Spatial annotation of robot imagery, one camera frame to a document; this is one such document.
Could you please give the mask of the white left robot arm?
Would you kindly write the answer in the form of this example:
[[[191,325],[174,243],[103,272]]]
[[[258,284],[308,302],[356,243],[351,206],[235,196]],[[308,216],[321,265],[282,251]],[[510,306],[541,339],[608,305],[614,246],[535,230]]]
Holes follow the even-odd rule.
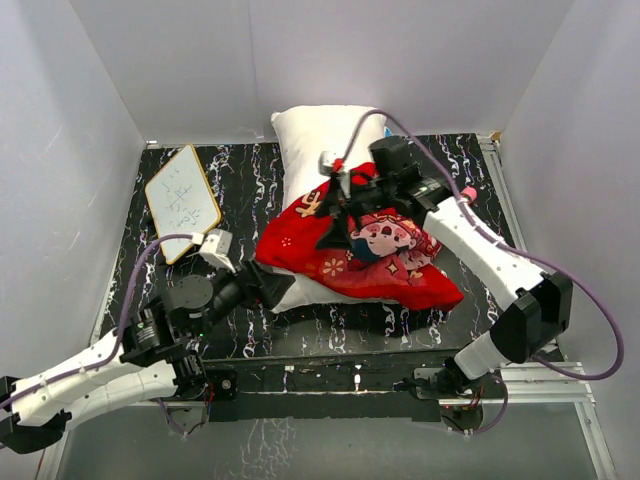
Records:
[[[199,397],[214,382],[191,343],[238,306],[275,308],[294,282],[255,261],[213,279],[186,276],[70,359],[32,377],[2,378],[2,447],[32,453],[111,410]]]

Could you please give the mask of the aluminium frame rail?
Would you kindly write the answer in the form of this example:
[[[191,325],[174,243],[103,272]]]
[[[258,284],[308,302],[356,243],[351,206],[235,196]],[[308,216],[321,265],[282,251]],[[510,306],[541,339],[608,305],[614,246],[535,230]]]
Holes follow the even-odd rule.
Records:
[[[509,231],[517,248],[526,244],[513,208],[503,174],[498,143],[490,135],[477,136],[483,158],[497,192]],[[591,386],[554,372],[538,362],[512,364],[502,370],[509,389],[510,403],[571,404],[577,415],[581,437],[589,452],[597,479],[615,479],[617,473],[596,414]]]

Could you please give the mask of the white pillow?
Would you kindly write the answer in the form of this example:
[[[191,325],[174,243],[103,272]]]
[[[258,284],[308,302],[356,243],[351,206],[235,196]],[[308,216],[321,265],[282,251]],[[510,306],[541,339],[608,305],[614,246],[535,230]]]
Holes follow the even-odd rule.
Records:
[[[319,187],[326,178],[319,172],[323,153],[344,154],[353,131],[369,108],[356,105],[297,106],[271,116],[284,167],[282,207]],[[358,304],[353,297],[297,274],[275,311],[281,313],[312,304]]]

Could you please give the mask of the red patterned pillowcase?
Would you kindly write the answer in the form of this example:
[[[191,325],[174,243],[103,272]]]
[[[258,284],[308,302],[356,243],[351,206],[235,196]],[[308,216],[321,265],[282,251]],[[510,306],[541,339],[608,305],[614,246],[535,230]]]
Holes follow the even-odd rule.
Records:
[[[315,213],[328,190],[324,182],[291,201],[269,222],[257,244],[259,263],[294,277],[276,312],[360,302],[449,311],[464,299],[434,266],[441,243],[393,208],[363,216],[360,228],[349,220],[349,246],[318,249],[330,219]]]

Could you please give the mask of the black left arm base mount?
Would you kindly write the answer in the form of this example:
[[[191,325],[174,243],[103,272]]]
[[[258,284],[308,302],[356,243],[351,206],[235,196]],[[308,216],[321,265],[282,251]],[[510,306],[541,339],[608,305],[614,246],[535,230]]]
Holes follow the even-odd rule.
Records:
[[[216,401],[232,401],[237,397],[238,375],[233,369],[205,371],[204,401],[207,406]]]

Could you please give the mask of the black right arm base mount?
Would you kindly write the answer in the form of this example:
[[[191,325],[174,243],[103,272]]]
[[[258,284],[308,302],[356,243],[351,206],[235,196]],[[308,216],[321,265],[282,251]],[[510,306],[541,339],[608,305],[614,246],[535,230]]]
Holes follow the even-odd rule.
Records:
[[[407,392],[419,400],[461,400],[468,404],[504,399],[503,387],[490,375],[467,382],[446,368],[416,368],[394,382],[392,390]]]

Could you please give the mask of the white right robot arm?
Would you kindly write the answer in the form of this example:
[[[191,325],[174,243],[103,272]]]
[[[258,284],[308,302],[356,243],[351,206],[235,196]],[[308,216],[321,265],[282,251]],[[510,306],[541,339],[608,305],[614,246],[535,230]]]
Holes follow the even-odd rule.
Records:
[[[363,259],[373,258],[375,239],[361,232],[362,221],[368,214],[393,208],[454,253],[502,311],[488,332],[431,376],[433,388],[469,396],[480,387],[482,376],[526,362],[567,329],[570,279],[505,251],[501,238],[468,210],[468,198],[455,194],[444,177],[421,174],[403,140],[386,137],[372,143],[369,151],[377,170],[374,176],[348,171],[330,153],[321,153],[318,170],[329,185],[316,214],[331,223],[317,248],[348,248]]]

